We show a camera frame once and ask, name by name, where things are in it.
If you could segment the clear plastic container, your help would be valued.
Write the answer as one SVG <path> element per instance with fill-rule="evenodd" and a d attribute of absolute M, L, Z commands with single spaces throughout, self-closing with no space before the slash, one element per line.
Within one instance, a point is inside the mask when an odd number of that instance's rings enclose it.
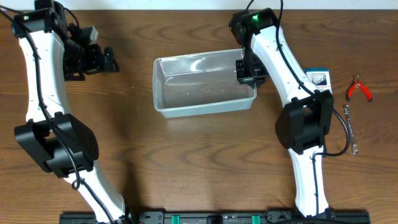
<path fill-rule="evenodd" d="M 166 118 L 248 110 L 257 89 L 237 81 L 242 57 L 231 49 L 155 59 L 154 108 Z"/>

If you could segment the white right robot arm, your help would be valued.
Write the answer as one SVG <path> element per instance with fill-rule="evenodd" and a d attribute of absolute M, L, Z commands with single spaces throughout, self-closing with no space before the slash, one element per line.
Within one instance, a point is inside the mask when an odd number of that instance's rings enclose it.
<path fill-rule="evenodd" d="M 229 28 L 238 49 L 157 58 L 154 107 L 166 118 L 247 110 L 270 80 L 282 103 L 275 123 L 292 159 L 295 208 L 304 218 L 326 218 L 322 156 L 334 99 L 303 72 L 285 44 L 280 19 L 265 8 L 236 12 Z"/>

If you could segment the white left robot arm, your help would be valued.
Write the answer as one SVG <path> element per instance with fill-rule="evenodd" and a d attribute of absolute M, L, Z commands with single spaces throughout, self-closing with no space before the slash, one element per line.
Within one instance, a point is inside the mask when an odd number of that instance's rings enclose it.
<path fill-rule="evenodd" d="M 18 144 L 47 173 L 69 183 L 92 208 L 91 213 L 63 213 L 60 223 L 136 223 L 123 196 L 100 167 L 94 132 L 71 111 L 65 84 L 86 76 L 118 72 L 111 47 L 97 44 L 97 30 L 68 22 L 60 2 L 36 0 L 34 10 L 2 7 L 19 40 L 27 69 L 29 105 L 25 124 L 17 126 Z"/>

